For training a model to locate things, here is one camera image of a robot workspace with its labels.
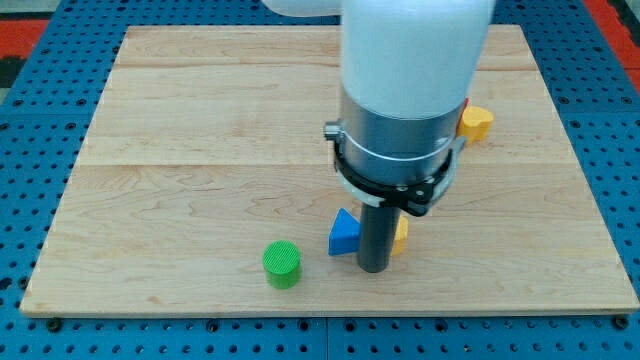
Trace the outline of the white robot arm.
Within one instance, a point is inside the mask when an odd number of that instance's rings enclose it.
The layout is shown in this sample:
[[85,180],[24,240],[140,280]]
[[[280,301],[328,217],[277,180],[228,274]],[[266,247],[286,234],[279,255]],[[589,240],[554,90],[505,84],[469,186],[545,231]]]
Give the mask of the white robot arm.
[[263,0],[341,18],[341,148],[378,184],[413,185],[449,155],[494,0]]

